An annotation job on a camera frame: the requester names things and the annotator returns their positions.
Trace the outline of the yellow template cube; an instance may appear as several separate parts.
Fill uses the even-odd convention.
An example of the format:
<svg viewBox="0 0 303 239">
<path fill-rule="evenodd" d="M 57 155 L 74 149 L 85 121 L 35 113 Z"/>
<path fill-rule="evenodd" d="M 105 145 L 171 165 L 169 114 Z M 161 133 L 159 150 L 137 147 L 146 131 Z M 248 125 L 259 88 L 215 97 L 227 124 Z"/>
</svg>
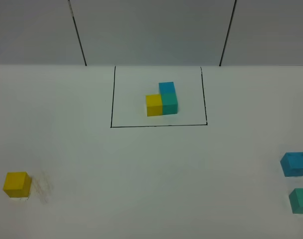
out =
<svg viewBox="0 0 303 239">
<path fill-rule="evenodd" d="M 161 116 L 163 114 L 163 103 L 160 94 L 146 96 L 147 116 Z"/>
</svg>

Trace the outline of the green template cube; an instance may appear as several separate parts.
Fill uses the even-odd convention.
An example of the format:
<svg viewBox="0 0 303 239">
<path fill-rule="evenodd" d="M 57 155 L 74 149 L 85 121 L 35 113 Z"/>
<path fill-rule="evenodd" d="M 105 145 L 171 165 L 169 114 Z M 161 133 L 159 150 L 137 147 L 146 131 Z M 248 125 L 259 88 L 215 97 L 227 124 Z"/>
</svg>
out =
<svg viewBox="0 0 303 239">
<path fill-rule="evenodd" d="M 178 100 L 175 93 L 165 93 L 161 95 L 163 104 L 163 115 L 173 115 L 178 113 Z"/>
</svg>

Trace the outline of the blue template cube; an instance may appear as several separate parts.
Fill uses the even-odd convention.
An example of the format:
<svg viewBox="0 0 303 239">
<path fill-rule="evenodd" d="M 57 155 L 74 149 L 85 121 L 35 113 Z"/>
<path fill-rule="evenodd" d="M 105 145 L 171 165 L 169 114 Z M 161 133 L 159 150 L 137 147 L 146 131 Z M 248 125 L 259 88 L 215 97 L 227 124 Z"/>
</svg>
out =
<svg viewBox="0 0 303 239">
<path fill-rule="evenodd" d="M 161 95 L 163 94 L 175 94 L 175 86 L 174 82 L 161 82 L 159 83 L 159 92 Z"/>
</svg>

